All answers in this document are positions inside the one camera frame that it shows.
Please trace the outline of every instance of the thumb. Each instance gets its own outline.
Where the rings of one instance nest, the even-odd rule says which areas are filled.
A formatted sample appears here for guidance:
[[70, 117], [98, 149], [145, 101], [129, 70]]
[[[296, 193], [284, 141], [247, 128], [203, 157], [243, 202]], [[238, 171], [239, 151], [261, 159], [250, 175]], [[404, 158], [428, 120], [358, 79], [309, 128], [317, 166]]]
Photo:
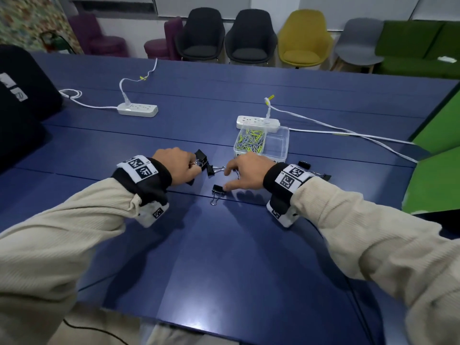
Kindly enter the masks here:
[[201, 167], [198, 165], [193, 165], [191, 168], [187, 170], [187, 173], [185, 175], [187, 180], [185, 182], [189, 182], [190, 180], [195, 179], [200, 173]]
[[241, 179], [230, 180], [227, 184], [224, 185], [225, 191], [232, 191], [236, 189], [244, 189], [244, 182]]

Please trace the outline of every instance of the clear plastic box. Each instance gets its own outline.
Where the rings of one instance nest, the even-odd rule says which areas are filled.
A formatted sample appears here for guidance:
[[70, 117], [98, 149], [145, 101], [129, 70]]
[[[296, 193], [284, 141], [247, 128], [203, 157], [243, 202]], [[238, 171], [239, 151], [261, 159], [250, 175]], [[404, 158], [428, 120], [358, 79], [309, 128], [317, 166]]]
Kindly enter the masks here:
[[[261, 131], [263, 130], [260, 127], [250, 127], [244, 126], [240, 129], [238, 133], [238, 137], [236, 138], [235, 144], [233, 146], [233, 151], [235, 156], [245, 154], [247, 151], [239, 150], [237, 148], [238, 141], [242, 133], [245, 133], [246, 130], [255, 130]], [[288, 127], [279, 127], [276, 132], [268, 132], [265, 134], [265, 140], [262, 147], [262, 152], [258, 153], [262, 156], [267, 156], [269, 159], [276, 161], [276, 162], [284, 162], [286, 161], [287, 150], [289, 148], [289, 128]]]

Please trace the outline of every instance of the purple stool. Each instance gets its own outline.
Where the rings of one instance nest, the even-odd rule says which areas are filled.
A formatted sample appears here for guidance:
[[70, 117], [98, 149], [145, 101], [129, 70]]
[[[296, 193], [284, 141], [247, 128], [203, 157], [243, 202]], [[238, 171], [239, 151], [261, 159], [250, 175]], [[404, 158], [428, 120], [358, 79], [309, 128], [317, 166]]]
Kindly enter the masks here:
[[102, 34], [98, 20], [93, 13], [80, 13], [69, 18], [84, 54], [97, 56], [129, 57], [124, 38]]
[[169, 59], [166, 39], [149, 40], [144, 44], [144, 49], [149, 59]]
[[175, 17], [165, 23], [165, 37], [166, 37], [166, 46], [169, 52], [169, 59], [171, 60], [181, 60], [180, 54], [176, 50], [176, 44], [174, 42], [174, 37], [179, 33], [182, 28], [182, 19], [181, 17]]

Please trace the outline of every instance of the green sofa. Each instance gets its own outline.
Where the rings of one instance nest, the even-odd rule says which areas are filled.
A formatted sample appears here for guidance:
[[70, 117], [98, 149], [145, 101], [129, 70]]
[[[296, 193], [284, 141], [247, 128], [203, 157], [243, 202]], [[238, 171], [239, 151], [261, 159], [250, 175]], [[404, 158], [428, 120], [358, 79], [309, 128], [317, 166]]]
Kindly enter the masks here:
[[[375, 53], [377, 74], [460, 79], [460, 22], [386, 21]], [[452, 57], [456, 63], [437, 60]]]

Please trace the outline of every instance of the yellow chair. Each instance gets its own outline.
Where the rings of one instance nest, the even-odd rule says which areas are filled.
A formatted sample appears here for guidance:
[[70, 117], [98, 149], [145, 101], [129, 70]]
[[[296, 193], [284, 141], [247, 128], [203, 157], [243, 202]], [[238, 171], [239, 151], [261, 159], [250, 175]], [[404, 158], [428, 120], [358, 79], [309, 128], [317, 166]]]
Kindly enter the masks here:
[[297, 10], [291, 13], [278, 34], [278, 55], [282, 62], [296, 68], [313, 67], [325, 61], [333, 42], [323, 13]]

